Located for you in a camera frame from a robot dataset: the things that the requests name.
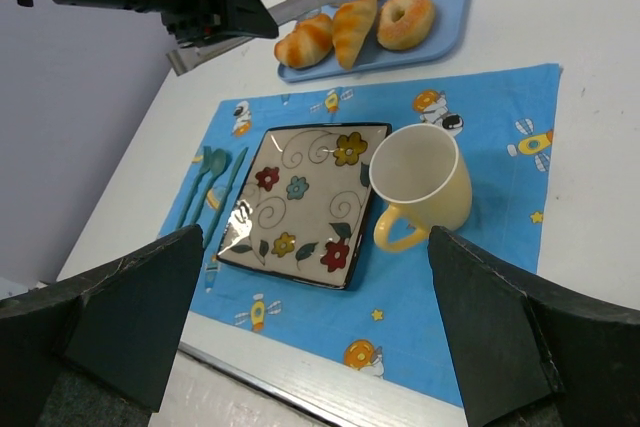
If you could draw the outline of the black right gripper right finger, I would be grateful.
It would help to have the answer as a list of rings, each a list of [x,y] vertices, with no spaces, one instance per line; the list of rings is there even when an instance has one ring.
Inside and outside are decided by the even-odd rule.
[[[511,265],[443,227],[428,257],[471,426],[636,426],[639,313]]]

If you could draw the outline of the metal serving tongs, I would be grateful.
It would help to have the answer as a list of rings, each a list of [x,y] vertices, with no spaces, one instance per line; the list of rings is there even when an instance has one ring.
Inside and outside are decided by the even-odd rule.
[[[319,11],[322,7],[330,5],[339,7],[355,0],[285,0],[268,9],[269,14],[278,27],[294,20],[302,20],[305,16]],[[179,47],[171,50],[166,57],[177,76],[181,76],[194,70],[199,65],[212,60],[226,52],[229,52],[249,41],[252,37],[247,35],[233,37],[229,40],[216,42],[204,47]]]

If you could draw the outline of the long striped croissant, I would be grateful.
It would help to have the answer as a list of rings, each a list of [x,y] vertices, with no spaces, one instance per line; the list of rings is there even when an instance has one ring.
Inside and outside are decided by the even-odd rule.
[[[342,5],[333,18],[333,46],[340,67],[351,70],[377,15],[377,0]]]

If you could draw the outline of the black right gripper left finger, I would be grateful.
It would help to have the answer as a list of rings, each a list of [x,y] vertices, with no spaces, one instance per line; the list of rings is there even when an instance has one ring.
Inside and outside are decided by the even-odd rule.
[[[1,302],[4,426],[146,426],[199,277],[197,225]]]

